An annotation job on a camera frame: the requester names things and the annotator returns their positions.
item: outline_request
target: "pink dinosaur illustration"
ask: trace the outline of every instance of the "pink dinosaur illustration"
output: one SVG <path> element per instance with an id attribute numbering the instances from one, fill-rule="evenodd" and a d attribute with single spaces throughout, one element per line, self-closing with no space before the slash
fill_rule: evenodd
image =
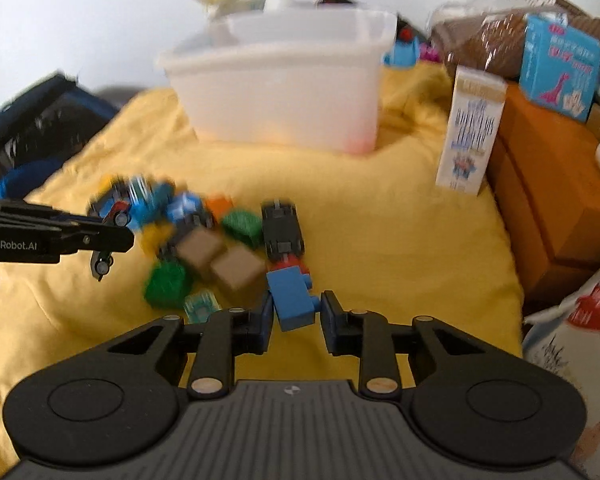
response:
<path id="1" fill-rule="evenodd" d="M 540 94 L 540 99 L 542 99 L 542 101 L 545 101 L 550 105 L 557 106 L 558 101 L 560 100 L 560 93 L 562 92 L 562 87 L 564 86 L 564 82 L 567 81 L 567 79 L 569 79 L 569 74 L 565 72 L 560 76 L 560 80 L 558 81 L 558 84 L 555 86 L 555 88 L 553 90 L 549 90 L 548 92 Z"/>

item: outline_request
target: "screw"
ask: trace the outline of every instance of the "screw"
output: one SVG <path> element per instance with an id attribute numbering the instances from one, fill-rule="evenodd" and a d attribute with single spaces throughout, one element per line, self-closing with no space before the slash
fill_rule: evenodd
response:
<path id="1" fill-rule="evenodd" d="M 369 379 L 366 389 L 375 394 L 390 394 L 398 389 L 398 383 L 388 377 Z"/>
<path id="2" fill-rule="evenodd" d="M 222 381 L 213 377 L 202 377 L 191 383 L 191 389 L 199 394 L 215 394 L 222 390 Z"/>

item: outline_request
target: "yellow cloth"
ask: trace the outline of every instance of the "yellow cloth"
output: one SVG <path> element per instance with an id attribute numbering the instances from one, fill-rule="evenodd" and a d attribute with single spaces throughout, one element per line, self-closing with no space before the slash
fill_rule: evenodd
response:
<path id="1" fill-rule="evenodd" d="M 298 208 L 314 291 L 329 288 L 345 309 L 395 323 L 435 316 L 519 354 L 522 292 L 489 189 L 476 198 L 434 186 L 450 92 L 440 66 L 385 71 L 379 148 L 347 156 L 199 144 L 174 92 L 149 91 L 30 199 L 83 213 L 106 173 L 170 177 L 253 211 L 286 197 Z M 90 256 L 0 264 L 0 414 L 26 375 L 162 315 L 142 299 L 152 261 L 138 243 L 115 256 L 101 283 Z M 406 359 L 400 364 L 409 384 Z M 275 327 L 269 352 L 238 358 L 237 375 L 355 379 L 357 365 L 326 353 L 319 324 L 285 334 Z M 0 475 L 15 462 L 0 416 Z"/>

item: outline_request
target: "toy pile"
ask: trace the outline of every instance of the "toy pile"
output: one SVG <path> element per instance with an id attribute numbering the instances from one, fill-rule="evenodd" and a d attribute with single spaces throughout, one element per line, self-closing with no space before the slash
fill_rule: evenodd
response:
<path id="1" fill-rule="evenodd" d="M 268 290 L 283 332 L 314 323 L 319 298 L 308 293 L 312 280 L 291 202 L 263 202 L 258 216 L 228 197 L 201 196 L 173 182 L 107 177 L 88 214 L 141 232 L 142 250 L 157 258 L 144 292 L 154 308 L 182 308 L 189 322 L 204 323 L 221 306 L 208 288 L 191 291 L 213 284 L 229 306 L 243 308 L 259 304 Z M 268 263 L 255 252 L 262 246 Z"/>

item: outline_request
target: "white plastic bin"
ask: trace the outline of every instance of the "white plastic bin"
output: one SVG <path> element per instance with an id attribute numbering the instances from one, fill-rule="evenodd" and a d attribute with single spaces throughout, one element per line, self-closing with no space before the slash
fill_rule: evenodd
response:
<path id="1" fill-rule="evenodd" d="M 396 17 L 353 8 L 232 14 L 157 64 L 198 138 L 366 153 Z"/>

